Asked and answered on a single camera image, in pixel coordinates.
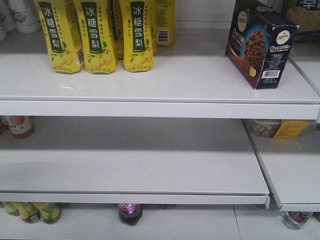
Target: box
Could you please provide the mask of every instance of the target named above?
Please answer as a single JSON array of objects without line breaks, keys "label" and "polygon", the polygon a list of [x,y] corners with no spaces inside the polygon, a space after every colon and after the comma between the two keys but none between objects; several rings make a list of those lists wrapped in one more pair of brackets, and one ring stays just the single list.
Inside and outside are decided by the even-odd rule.
[{"label": "box", "polygon": [[315,120],[243,119],[246,130],[267,138],[295,138],[317,129]]},{"label": "box", "polygon": [[254,89],[276,89],[298,27],[257,0],[236,0],[226,55]]}]

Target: white shelf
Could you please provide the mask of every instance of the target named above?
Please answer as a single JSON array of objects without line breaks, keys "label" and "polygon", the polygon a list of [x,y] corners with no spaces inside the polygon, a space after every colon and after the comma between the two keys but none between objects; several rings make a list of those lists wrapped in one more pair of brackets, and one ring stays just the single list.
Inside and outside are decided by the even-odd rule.
[{"label": "white shelf", "polygon": [[283,223],[284,212],[274,201],[269,209],[254,205],[235,205],[241,240],[316,240],[320,239],[320,222],[311,217],[300,230],[291,230]]},{"label": "white shelf", "polygon": [[293,139],[249,136],[279,209],[320,212],[320,131]]},{"label": "white shelf", "polygon": [[3,201],[266,204],[241,120],[35,117],[0,142]]},{"label": "white shelf", "polygon": [[0,45],[1,115],[317,119],[320,97],[288,62],[278,89],[253,90],[225,56],[228,29],[177,29],[150,72],[55,73],[42,32]]},{"label": "white shelf", "polygon": [[113,204],[69,204],[61,219],[48,225],[27,224],[0,209],[0,239],[3,240],[240,240],[232,205],[178,205],[162,210],[143,205],[136,226],[120,222]]},{"label": "white shelf", "polygon": [[296,42],[290,60],[320,96],[320,42]]}]

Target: yellow package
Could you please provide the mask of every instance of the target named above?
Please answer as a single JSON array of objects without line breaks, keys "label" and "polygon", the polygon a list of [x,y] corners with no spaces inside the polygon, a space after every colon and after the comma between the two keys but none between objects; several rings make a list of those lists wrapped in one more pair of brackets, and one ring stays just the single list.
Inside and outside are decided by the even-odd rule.
[{"label": "yellow package", "polygon": [[114,50],[119,60],[124,58],[124,28],[119,0],[109,0],[109,14],[112,23]]},{"label": "yellow package", "polygon": [[72,0],[35,0],[51,64],[57,73],[84,67],[81,35]]},{"label": "yellow package", "polygon": [[157,1],[157,45],[171,46],[175,42],[175,0]]},{"label": "yellow package", "polygon": [[152,36],[152,50],[153,56],[157,54],[157,0],[150,1],[151,11],[151,36]]},{"label": "yellow package", "polygon": [[133,73],[149,71],[155,65],[150,1],[119,1],[123,22],[124,68]]},{"label": "yellow package", "polygon": [[84,52],[85,68],[92,74],[110,74],[117,69],[115,42],[106,0],[73,0]]}]

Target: drink bottle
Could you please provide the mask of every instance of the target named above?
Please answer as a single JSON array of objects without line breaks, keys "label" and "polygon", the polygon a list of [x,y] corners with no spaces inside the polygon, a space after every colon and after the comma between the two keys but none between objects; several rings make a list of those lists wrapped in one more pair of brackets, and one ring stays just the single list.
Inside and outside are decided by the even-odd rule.
[{"label": "drink bottle", "polygon": [[134,226],[142,217],[141,204],[119,203],[119,217],[122,223]]}]

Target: brand logo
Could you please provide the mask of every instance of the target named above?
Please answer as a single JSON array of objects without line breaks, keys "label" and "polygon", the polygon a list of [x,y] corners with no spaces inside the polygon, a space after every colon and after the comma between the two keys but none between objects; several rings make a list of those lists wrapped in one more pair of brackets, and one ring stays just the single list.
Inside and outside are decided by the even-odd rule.
[{"label": "brand logo", "polygon": [[247,22],[248,18],[246,12],[241,11],[238,16],[238,29],[240,32],[244,32],[246,30]]},{"label": "brand logo", "polygon": [[290,32],[287,30],[284,30],[278,34],[276,37],[276,43],[279,45],[285,44],[290,38]]}]

